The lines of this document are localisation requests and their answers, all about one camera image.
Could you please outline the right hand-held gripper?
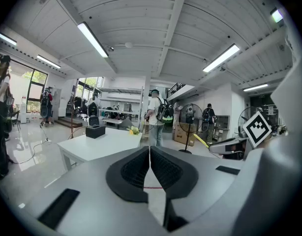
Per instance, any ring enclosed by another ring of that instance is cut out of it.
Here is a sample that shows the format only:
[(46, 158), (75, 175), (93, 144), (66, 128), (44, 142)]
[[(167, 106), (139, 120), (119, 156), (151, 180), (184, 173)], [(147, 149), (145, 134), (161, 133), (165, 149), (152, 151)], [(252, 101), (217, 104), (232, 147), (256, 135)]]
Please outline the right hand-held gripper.
[(264, 112), (257, 111), (244, 125), (243, 135), (211, 144), (209, 151), (224, 154), (224, 159), (246, 159), (271, 134), (272, 128), (265, 120)]

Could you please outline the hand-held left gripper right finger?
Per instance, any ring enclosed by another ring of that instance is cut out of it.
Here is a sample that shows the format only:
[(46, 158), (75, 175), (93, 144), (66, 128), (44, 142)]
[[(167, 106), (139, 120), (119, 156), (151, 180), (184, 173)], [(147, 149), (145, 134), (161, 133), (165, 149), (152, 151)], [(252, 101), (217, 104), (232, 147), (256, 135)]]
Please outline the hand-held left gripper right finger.
[(166, 193), (163, 227), (171, 232), (206, 212), (239, 174), (243, 162), (151, 147), (151, 169)]

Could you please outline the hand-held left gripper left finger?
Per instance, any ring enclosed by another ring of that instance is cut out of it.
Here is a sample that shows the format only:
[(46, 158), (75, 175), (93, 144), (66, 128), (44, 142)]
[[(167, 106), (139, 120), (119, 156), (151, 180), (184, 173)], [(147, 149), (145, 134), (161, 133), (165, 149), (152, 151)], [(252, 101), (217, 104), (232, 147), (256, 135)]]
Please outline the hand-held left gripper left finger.
[(147, 147), (85, 162), (42, 189), (30, 214), (58, 233), (161, 233), (144, 191)]

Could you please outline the grey metal cabinet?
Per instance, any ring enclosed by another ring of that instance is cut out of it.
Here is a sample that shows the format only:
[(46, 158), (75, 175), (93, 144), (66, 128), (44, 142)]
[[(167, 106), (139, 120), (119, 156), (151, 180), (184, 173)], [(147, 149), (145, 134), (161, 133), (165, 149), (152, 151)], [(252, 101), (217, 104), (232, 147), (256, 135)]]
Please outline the grey metal cabinet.
[(214, 121), (213, 140), (221, 142), (227, 139), (230, 127), (230, 116), (216, 116)]

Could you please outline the black standing fan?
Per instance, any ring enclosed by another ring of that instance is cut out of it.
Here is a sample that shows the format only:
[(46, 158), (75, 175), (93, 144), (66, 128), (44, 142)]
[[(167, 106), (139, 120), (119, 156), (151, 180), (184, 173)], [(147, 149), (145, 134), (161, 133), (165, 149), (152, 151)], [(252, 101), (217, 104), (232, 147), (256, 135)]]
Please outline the black standing fan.
[(263, 112), (263, 109), (261, 107), (253, 107), (253, 106), (250, 106), (250, 107), (247, 107), (245, 108), (240, 116), (239, 116), (239, 119), (238, 119), (238, 132), (239, 132), (239, 135), (243, 135), (244, 133), (244, 130), (243, 130), (243, 125), (257, 112)]

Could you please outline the brown cardboard box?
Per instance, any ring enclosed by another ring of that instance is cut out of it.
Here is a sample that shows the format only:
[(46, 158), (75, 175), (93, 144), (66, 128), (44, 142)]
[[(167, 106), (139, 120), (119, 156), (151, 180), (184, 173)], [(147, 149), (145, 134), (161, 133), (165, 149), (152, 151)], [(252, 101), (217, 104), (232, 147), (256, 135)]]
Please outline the brown cardboard box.
[(174, 141), (184, 145), (186, 144), (186, 141), (188, 141), (187, 145), (193, 147), (195, 140), (196, 138), (193, 133), (187, 133), (179, 125), (176, 126), (174, 131)]

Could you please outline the black round stand base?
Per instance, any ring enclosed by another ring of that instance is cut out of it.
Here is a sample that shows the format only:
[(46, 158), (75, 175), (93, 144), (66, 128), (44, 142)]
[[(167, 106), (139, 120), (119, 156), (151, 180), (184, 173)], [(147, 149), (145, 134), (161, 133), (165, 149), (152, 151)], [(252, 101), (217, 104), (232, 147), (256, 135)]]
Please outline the black round stand base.
[(180, 111), (179, 124), (183, 132), (186, 133), (185, 148), (180, 151), (189, 153), (188, 147), (191, 145), (191, 137), (197, 134), (202, 126), (203, 112), (202, 109), (193, 103), (185, 105)]

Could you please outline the black tissue box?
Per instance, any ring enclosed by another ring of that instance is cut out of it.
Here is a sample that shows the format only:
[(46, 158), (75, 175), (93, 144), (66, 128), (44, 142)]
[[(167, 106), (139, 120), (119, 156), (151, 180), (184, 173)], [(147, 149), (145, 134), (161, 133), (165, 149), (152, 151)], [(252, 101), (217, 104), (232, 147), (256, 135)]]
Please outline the black tissue box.
[(86, 136), (89, 138), (96, 139), (100, 136), (105, 135), (105, 128), (105, 126), (99, 125), (88, 126), (86, 127)]

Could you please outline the long ceiling light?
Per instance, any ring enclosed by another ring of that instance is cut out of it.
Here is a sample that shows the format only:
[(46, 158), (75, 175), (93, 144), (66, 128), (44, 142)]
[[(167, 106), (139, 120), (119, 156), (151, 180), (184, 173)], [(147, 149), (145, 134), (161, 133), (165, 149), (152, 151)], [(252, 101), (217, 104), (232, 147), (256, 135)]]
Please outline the long ceiling light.
[(258, 85), (258, 86), (254, 86), (254, 87), (250, 87), (250, 88), (245, 88), (245, 89), (243, 89), (243, 91), (248, 92), (248, 91), (253, 91), (253, 90), (266, 88), (266, 87), (268, 87), (268, 84), (262, 84), (262, 85)]
[(8, 43), (14, 45), (14, 46), (17, 45), (17, 42), (16, 42), (15, 40), (13, 40), (12, 38), (10, 38), (10, 37), (8, 37), (8, 36), (2, 34), (2, 33), (0, 33), (0, 38), (3, 39), (3, 40), (5, 40), (5, 41), (8, 42)]
[(240, 48), (236, 44), (232, 44), (228, 49), (226, 49), (222, 54), (220, 54), (217, 58), (215, 58), (210, 64), (203, 68), (203, 72), (209, 73), (219, 65), (221, 65), (224, 61), (229, 59), (231, 56), (236, 54)]
[(97, 52), (103, 58), (108, 58), (107, 52), (105, 51), (99, 40), (96, 38), (94, 33), (91, 31), (87, 23), (86, 22), (80, 23), (77, 27), (85, 36), (85, 38), (90, 42), (90, 44), (97, 50)]
[(53, 66), (53, 67), (55, 67), (55, 68), (57, 68), (57, 69), (61, 69), (61, 67), (60, 67), (59, 65), (53, 63), (52, 61), (50, 61), (50, 60), (44, 58), (44, 57), (41, 56), (41, 55), (37, 55), (36, 58), (39, 59), (39, 60), (41, 60), (41, 61), (43, 61), (43, 62), (45, 62), (45, 63), (47, 63), (47, 64), (49, 64), (49, 65), (51, 65), (51, 66)]
[(270, 12), (271, 17), (273, 18), (275, 23), (279, 23), (281, 20), (283, 20), (283, 16), (280, 13), (280, 11), (277, 8), (274, 8), (271, 12)]

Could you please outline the metal shelving rack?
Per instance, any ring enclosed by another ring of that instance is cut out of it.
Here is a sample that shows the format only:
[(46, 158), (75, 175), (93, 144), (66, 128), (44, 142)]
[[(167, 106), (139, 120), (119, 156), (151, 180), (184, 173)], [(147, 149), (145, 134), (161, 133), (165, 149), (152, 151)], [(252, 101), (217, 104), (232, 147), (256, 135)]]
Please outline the metal shelving rack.
[(128, 118), (141, 124), (144, 88), (96, 88), (100, 92), (100, 115), (110, 117), (110, 113), (118, 113), (120, 119)]

